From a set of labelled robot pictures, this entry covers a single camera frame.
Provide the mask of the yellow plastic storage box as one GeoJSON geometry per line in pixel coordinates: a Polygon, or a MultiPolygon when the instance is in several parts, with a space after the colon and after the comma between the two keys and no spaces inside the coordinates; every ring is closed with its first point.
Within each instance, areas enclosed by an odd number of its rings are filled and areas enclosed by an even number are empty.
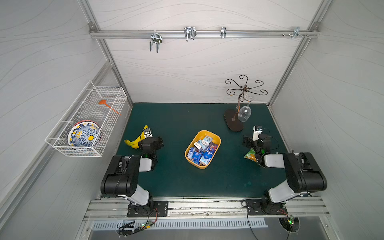
{"type": "Polygon", "coordinates": [[[218,135],[201,130],[187,147],[185,158],[194,167],[204,170],[211,164],[221,143],[222,140],[218,135]]]}

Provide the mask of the purple anime tissue pack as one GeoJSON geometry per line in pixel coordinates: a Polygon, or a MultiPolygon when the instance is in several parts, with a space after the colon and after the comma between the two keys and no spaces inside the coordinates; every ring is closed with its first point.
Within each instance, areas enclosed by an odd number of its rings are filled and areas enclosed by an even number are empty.
{"type": "Polygon", "coordinates": [[[210,154],[214,155],[216,150],[218,149],[219,145],[211,142],[208,147],[206,148],[206,151],[209,152],[210,154]]]}

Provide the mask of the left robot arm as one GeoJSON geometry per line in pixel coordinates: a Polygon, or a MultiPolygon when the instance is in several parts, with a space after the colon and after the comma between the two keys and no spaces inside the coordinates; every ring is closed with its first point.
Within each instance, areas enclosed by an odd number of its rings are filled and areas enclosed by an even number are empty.
{"type": "Polygon", "coordinates": [[[162,138],[149,137],[139,142],[141,155],[113,156],[101,182],[102,195],[123,198],[133,206],[152,209],[153,197],[139,185],[139,173],[155,169],[158,163],[156,151],[163,146],[162,138]]]}

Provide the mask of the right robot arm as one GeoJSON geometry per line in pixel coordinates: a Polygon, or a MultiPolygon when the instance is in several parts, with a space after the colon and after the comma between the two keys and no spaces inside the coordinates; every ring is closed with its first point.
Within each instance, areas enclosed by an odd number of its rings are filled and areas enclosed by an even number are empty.
{"type": "Polygon", "coordinates": [[[271,137],[254,132],[243,136],[243,145],[250,149],[245,155],[262,168],[283,169],[286,179],[274,188],[266,190],[260,207],[267,214],[278,212],[285,203],[302,194],[324,191],[328,187],[325,175],[311,153],[272,153],[271,137]]]}

